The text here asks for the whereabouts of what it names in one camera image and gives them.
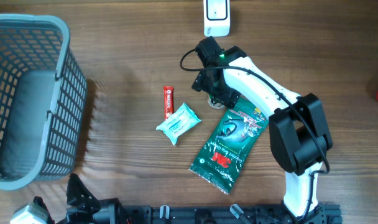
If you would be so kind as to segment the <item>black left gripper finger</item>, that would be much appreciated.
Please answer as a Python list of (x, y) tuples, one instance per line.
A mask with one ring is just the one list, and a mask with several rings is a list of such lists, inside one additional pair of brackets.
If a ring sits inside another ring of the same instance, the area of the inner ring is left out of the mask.
[(33, 202), (37, 205), (39, 205), (41, 208), (43, 208), (46, 212), (47, 212), (47, 222), (46, 224), (55, 224), (55, 221), (52, 219), (50, 213), (49, 213), (49, 210), (47, 208), (47, 206), (45, 205), (42, 197), (39, 197), (39, 196), (35, 196), (34, 199), (33, 199)]
[(71, 173), (67, 186), (67, 205), (89, 214), (100, 211), (99, 200), (85, 187), (79, 176)]

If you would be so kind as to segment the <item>mint green wipes packet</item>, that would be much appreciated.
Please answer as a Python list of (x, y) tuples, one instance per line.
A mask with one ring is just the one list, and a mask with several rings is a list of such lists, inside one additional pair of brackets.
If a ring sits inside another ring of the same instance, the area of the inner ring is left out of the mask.
[(182, 134), (200, 122), (201, 119), (196, 113), (186, 103), (183, 103), (174, 114), (158, 125), (156, 130), (162, 131), (171, 143), (176, 145)]

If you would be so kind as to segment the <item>white jar green lid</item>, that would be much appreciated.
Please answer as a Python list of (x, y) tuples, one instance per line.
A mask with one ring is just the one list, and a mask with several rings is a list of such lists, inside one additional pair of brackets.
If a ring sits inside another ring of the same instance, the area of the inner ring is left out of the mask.
[(208, 95), (208, 104), (216, 110), (221, 110), (225, 108), (225, 106), (212, 95)]

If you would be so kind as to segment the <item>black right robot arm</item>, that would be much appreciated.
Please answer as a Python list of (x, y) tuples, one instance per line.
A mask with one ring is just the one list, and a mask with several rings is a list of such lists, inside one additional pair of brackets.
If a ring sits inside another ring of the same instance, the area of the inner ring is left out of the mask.
[(317, 207), (317, 177), (330, 171), (326, 153), (333, 146), (319, 98), (284, 88), (245, 51), (224, 50), (213, 37), (201, 40), (193, 52), (203, 64), (196, 69), (195, 91), (209, 93), (228, 108), (242, 95), (266, 115), (272, 155), (286, 173), (283, 203), (297, 223), (307, 222)]

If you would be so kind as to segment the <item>red Nescafe stick sachet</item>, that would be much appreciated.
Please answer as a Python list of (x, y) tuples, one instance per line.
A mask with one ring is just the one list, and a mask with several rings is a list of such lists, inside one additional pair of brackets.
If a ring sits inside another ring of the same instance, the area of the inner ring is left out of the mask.
[(167, 120), (173, 113), (173, 86), (164, 86), (164, 119)]

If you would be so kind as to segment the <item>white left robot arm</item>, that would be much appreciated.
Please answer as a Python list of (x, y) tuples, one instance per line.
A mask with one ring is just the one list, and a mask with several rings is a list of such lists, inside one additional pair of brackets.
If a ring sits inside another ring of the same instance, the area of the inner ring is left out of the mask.
[(50, 216), (41, 197), (33, 202), (48, 215), (46, 223), (57, 224), (117, 224), (130, 223), (130, 217), (117, 198), (98, 200), (84, 185), (79, 176), (71, 173), (67, 186), (67, 208), (65, 218), (56, 222)]

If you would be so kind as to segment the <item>green 3M gloves packet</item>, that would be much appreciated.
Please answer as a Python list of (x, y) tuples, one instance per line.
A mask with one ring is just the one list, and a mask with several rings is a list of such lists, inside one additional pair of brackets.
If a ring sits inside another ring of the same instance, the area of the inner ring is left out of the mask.
[(234, 108), (226, 110), (192, 162), (190, 171), (229, 194), (267, 125), (268, 119), (261, 110), (240, 98)]

